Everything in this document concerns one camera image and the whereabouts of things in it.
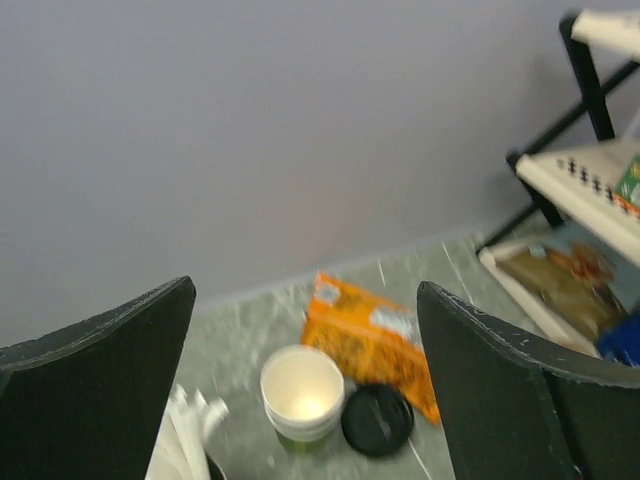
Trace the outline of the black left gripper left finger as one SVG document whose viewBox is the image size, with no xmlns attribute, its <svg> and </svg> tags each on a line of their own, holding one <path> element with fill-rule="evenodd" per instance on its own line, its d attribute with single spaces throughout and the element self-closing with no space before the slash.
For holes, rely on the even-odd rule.
<svg viewBox="0 0 640 480">
<path fill-rule="evenodd" d="M 194 304 L 179 277 L 2 348 L 2 478 L 144 478 Z"/>
</svg>

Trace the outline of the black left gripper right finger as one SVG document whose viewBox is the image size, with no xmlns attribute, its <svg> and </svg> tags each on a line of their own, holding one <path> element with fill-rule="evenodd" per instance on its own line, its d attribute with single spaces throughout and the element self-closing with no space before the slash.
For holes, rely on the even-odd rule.
<svg viewBox="0 0 640 480">
<path fill-rule="evenodd" d="M 439 285 L 417 316 L 458 479 L 636 479 L 639 371 L 546 340 Z"/>
</svg>

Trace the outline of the white wrapped straws bundle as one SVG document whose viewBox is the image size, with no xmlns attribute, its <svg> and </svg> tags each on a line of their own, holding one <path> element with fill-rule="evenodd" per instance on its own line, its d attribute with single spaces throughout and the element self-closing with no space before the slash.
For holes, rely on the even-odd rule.
<svg viewBox="0 0 640 480">
<path fill-rule="evenodd" d="M 177 385 L 169 399 L 145 475 L 146 479 L 226 479 L 206 445 L 229 414 L 226 402 L 191 396 Z"/>
</svg>

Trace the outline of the blue Doritos chip bag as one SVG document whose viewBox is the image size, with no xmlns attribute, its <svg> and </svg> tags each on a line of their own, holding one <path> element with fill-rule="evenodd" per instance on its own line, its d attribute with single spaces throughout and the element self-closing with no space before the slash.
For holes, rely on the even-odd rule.
<svg viewBox="0 0 640 480">
<path fill-rule="evenodd" d="M 600 356 L 613 362 L 638 368 L 640 363 L 639 312 L 603 334 L 596 344 Z"/>
</svg>

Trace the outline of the stack of black cup lids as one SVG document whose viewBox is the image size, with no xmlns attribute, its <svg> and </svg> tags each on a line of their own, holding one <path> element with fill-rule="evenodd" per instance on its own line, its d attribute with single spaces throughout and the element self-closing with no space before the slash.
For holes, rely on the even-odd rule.
<svg viewBox="0 0 640 480">
<path fill-rule="evenodd" d="M 396 455 L 408 443 L 414 425 L 409 401 L 384 383 L 359 385 L 346 399 L 341 415 L 347 444 L 372 459 Z"/>
</svg>

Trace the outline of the brown snack bag on shelf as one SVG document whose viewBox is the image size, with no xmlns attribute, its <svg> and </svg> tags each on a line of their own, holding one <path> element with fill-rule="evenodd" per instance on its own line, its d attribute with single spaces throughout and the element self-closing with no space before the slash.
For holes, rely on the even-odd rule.
<svg viewBox="0 0 640 480">
<path fill-rule="evenodd" d="M 496 265 L 592 342 L 639 305 L 639 267 L 575 222 Z"/>
</svg>

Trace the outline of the orange snack bag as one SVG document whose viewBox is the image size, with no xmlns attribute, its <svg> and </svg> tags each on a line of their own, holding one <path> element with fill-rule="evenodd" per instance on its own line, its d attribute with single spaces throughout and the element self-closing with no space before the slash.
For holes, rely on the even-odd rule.
<svg viewBox="0 0 640 480">
<path fill-rule="evenodd" d="M 300 343 L 358 383 L 387 383 L 427 420 L 441 416 L 416 314 L 325 272 L 316 275 Z"/>
</svg>

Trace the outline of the stack of green paper cups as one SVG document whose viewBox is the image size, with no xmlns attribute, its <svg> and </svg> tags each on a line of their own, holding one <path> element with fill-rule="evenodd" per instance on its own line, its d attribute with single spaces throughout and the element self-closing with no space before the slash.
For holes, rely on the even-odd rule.
<svg viewBox="0 0 640 480">
<path fill-rule="evenodd" d="M 339 423 L 344 376 L 318 349 L 292 345 L 274 352 L 262 368 L 260 390 L 268 420 L 290 442 L 321 441 Z"/>
</svg>

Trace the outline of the beige black shelf rack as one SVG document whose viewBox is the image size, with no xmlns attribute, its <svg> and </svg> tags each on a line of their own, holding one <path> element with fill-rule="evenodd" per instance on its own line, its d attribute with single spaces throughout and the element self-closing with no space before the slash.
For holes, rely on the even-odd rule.
<svg viewBox="0 0 640 480">
<path fill-rule="evenodd" d="M 639 69 L 639 13 L 584 10 L 569 14 L 560 32 L 574 69 L 581 99 L 523 153 L 508 162 L 541 210 L 548 232 L 505 240 L 497 234 L 478 259 L 552 342 L 599 357 L 597 341 L 578 332 L 541 300 L 502 272 L 496 261 L 539 240 L 567 222 L 575 222 L 639 267 L 639 214 L 614 199 L 619 179 L 639 142 L 618 138 L 606 104 L 607 95 Z"/>
</svg>

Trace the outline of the green small box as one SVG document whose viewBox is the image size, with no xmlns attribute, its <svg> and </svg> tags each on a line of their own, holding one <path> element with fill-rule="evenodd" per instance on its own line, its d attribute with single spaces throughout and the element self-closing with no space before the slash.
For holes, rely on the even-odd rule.
<svg viewBox="0 0 640 480">
<path fill-rule="evenodd" d="M 614 199 L 634 214 L 640 211 L 640 155 L 636 154 L 619 179 L 614 190 Z"/>
</svg>

